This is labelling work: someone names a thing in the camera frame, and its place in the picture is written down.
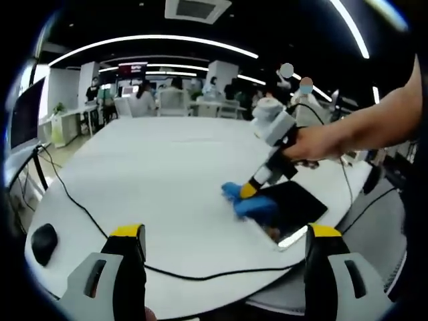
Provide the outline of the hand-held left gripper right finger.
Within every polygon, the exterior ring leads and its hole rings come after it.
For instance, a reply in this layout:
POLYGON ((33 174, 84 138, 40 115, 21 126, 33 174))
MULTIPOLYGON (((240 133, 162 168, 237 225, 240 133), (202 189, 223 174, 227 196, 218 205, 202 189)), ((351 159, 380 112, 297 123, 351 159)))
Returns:
POLYGON ((311 223, 304 270, 306 320, 380 320, 393 305, 379 273, 333 227, 311 223))

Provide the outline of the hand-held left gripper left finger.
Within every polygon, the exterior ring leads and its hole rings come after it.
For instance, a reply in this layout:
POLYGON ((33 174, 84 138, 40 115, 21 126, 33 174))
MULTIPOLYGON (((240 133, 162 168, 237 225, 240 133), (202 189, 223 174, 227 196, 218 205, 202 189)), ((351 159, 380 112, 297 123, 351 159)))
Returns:
POLYGON ((68 320, 145 320, 145 226, 118 227, 67 279, 58 301, 68 320))

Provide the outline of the person's right hand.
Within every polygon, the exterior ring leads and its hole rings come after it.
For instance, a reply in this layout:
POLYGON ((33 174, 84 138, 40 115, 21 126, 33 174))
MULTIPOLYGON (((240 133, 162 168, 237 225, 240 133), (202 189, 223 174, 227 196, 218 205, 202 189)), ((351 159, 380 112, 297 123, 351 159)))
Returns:
POLYGON ((317 163, 342 154, 343 136, 333 126, 311 126, 297 131, 296 141, 282 154, 294 163, 317 163))

